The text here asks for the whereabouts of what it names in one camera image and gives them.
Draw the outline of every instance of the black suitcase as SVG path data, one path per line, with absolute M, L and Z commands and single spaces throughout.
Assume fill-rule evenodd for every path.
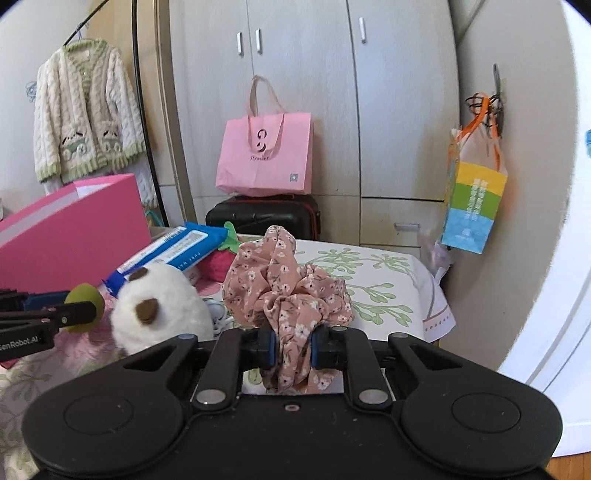
M 320 237 L 320 211 L 310 195 L 233 197 L 218 203 L 205 217 L 205 223 L 212 226 L 227 221 L 245 235 L 265 235 L 271 225 L 280 225 L 300 240 Z

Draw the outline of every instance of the bedsheet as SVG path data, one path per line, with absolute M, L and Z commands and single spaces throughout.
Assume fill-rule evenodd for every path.
M 365 331 L 371 339 L 386 340 L 391 332 L 406 332 L 432 342 L 455 325 L 439 285 L 415 257 L 299 240 L 296 258 L 300 264 L 313 263 L 345 279 L 355 308 L 351 326 Z M 219 283 L 201 280 L 197 290 L 203 297 L 221 300 Z M 119 358 L 110 323 L 116 300 L 104 287 L 99 291 L 106 309 L 93 330 L 78 334 L 62 331 L 55 337 L 54 349 L 22 358 L 10 370 L 0 367 L 0 456 L 8 480 L 26 480 L 37 471 L 20 431 L 27 405 L 49 388 Z M 330 389 L 339 388 L 342 383 L 339 386 L 335 379 Z M 258 371 L 245 373 L 243 390 L 264 393 Z

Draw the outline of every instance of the pink shopping bag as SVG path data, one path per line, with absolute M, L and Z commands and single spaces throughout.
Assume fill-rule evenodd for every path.
M 278 111 L 255 116 L 250 102 L 247 116 L 230 120 L 217 163 L 216 187 L 251 197 L 312 191 L 312 115 L 286 113 L 269 81 L 255 75 L 251 100 L 259 81 L 266 84 Z

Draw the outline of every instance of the plush toy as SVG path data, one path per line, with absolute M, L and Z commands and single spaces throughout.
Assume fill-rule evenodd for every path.
M 111 322 L 115 343 L 129 355 L 181 333 L 213 339 L 209 309 L 187 277 L 167 264 L 141 267 L 129 276 Z

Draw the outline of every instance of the screw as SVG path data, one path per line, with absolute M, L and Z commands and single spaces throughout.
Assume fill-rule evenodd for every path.
M 367 405 L 380 405 L 388 399 L 388 394 L 384 390 L 369 388 L 359 394 L 359 399 Z
M 226 399 L 226 394 L 221 390 L 209 388 L 207 390 L 201 390 L 195 398 L 203 405 L 215 405 L 223 402 Z

